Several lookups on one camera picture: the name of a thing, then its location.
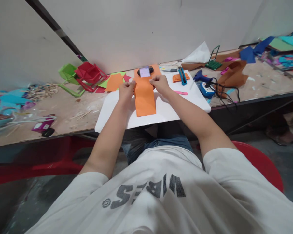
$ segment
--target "white t-shirt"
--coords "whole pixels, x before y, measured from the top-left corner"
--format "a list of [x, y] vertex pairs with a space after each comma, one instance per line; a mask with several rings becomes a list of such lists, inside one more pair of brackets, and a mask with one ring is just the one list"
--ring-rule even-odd
[[27, 233], [291, 233], [293, 203], [238, 150], [146, 149], [111, 180], [77, 176]]

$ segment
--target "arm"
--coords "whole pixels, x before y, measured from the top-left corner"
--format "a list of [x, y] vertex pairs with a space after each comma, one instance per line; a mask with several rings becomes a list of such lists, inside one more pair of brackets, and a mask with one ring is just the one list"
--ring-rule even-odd
[[79, 174], [100, 172], [109, 179], [112, 178], [117, 154], [126, 128], [134, 86], [135, 81], [125, 82], [119, 86], [119, 100]]
[[150, 83], [169, 101], [180, 119], [196, 135], [203, 157], [208, 151], [216, 148], [237, 149], [205, 111], [169, 87], [166, 76], [156, 76]]

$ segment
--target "wooden table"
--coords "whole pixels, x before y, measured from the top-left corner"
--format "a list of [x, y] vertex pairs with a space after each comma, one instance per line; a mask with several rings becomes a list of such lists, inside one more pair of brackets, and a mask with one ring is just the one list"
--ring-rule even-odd
[[[162, 63], [159, 66], [162, 68], [177, 68], [179, 64], [180, 62], [175, 61]], [[190, 72], [192, 77], [195, 76], [197, 71], [198, 69]], [[293, 78], [284, 76], [282, 72], [274, 70], [266, 63], [257, 61], [254, 64], [247, 64], [243, 73], [249, 75], [249, 78], [246, 84], [239, 89], [242, 103], [248, 100], [260, 101], [267, 97], [293, 93]], [[207, 68], [203, 68], [203, 74], [217, 79], [221, 76], [219, 71], [212, 71]], [[127, 75], [134, 77], [133, 70], [127, 71]], [[233, 91], [230, 94], [235, 101], [237, 101], [236, 93], [236, 91]], [[49, 114], [55, 114], [57, 116], [57, 120], [52, 125], [52, 128], [55, 129], [53, 136], [49, 138], [42, 137], [40, 133], [31, 131], [35, 123], [24, 123], [16, 129], [11, 127], [3, 132], [0, 135], [0, 146], [93, 132], [106, 95], [107, 93], [85, 92], [81, 97], [74, 98], [59, 88], [58, 93], [40, 101], [35, 106], [35, 108], [40, 110], [40, 116]], [[210, 102], [212, 111], [214, 108], [223, 105], [217, 97], [213, 97], [208, 102]], [[78, 114], [87, 112], [89, 114], [79, 120], [79, 117], [73, 118]]]

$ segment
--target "orange paper piece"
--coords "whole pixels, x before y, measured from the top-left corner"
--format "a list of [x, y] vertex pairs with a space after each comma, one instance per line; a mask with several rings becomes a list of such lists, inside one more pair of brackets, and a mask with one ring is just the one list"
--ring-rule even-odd
[[[185, 73], [185, 76], [186, 76], [187, 80], [190, 79], [190, 77], [187, 73]], [[181, 81], [180, 75], [179, 74], [173, 75], [173, 83], [179, 82], [179, 81]]]
[[134, 101], [137, 117], [156, 114], [153, 85], [150, 84], [151, 76], [134, 78]]
[[118, 86], [123, 82], [123, 76], [120, 73], [111, 75], [110, 79], [107, 82], [106, 91], [116, 91], [118, 89]]
[[[153, 69], [154, 69], [154, 72], [152, 72], [152, 74], [151, 74], [151, 77], [152, 77], [152, 78], [154, 78], [154, 77], [157, 76], [157, 75], [161, 75], [161, 74], [162, 74], [162, 73], [160, 72], [160, 68], [159, 68], [159, 66], [157, 65], [157, 63], [156, 63], [156, 64], [152, 64], [152, 65], [150, 65], [149, 67], [153, 67]], [[139, 70], [139, 68], [136, 68], [136, 69], [134, 70], [134, 77], [135, 77], [135, 78], [140, 77], [140, 76], [138, 76], [138, 73], [137, 73], [138, 70]]]

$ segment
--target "workbench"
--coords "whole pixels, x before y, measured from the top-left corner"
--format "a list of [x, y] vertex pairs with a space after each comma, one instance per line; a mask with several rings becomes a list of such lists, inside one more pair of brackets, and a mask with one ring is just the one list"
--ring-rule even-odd
[[[177, 68], [178, 65], [180, 65], [180, 62], [177, 61], [159, 64], [162, 68]], [[190, 71], [192, 77], [195, 76], [198, 70], [199, 69]], [[289, 100], [285, 103], [282, 103], [282, 105], [285, 105], [293, 100], [293, 98], [291, 98], [293, 97], [293, 77], [285, 76], [283, 72], [274, 70], [267, 63], [257, 59], [256, 63], [246, 65], [243, 70], [243, 74], [249, 75], [249, 78], [246, 84], [239, 88], [241, 102], [237, 103], [238, 106], [277, 98], [289, 98]], [[215, 77], [217, 79], [221, 77], [219, 71], [213, 71], [208, 68], [203, 68], [203, 75], [207, 75], [207, 77], [210, 78]], [[127, 71], [127, 76], [134, 77], [133, 70]], [[66, 84], [68, 88], [73, 88], [73, 86], [70, 87], [71, 85], [73, 84]], [[238, 101], [237, 91], [231, 91], [229, 91], [231, 92], [230, 97], [234, 101]], [[75, 98], [63, 89], [59, 88], [58, 93], [38, 102], [35, 106], [35, 108], [39, 110], [40, 116], [49, 114], [55, 114], [57, 116], [57, 119], [52, 124], [52, 128], [55, 129], [55, 132], [51, 137], [45, 138], [42, 137], [40, 133], [31, 131], [35, 123], [23, 123], [17, 127], [11, 127], [0, 134], [0, 146], [21, 142], [30, 143], [33, 141], [42, 141], [51, 138], [93, 132], [102, 104], [107, 95], [108, 94], [106, 92], [85, 92], [81, 97]], [[212, 117], [213, 113], [216, 113], [216, 110], [223, 110], [227, 112], [226, 107], [220, 102], [218, 97], [213, 97], [211, 100], [208, 100], [208, 102], [212, 107], [212, 111], [210, 113]], [[229, 104], [227, 107], [230, 109], [235, 108], [234, 104]], [[75, 117], [82, 113], [88, 114], [81, 119], [79, 119], [80, 116]], [[240, 126], [237, 126], [236, 129], [241, 128], [242, 125], [246, 124], [247, 123], [239, 123]], [[225, 129], [224, 131], [226, 133], [232, 133], [232, 129], [233, 128]]]

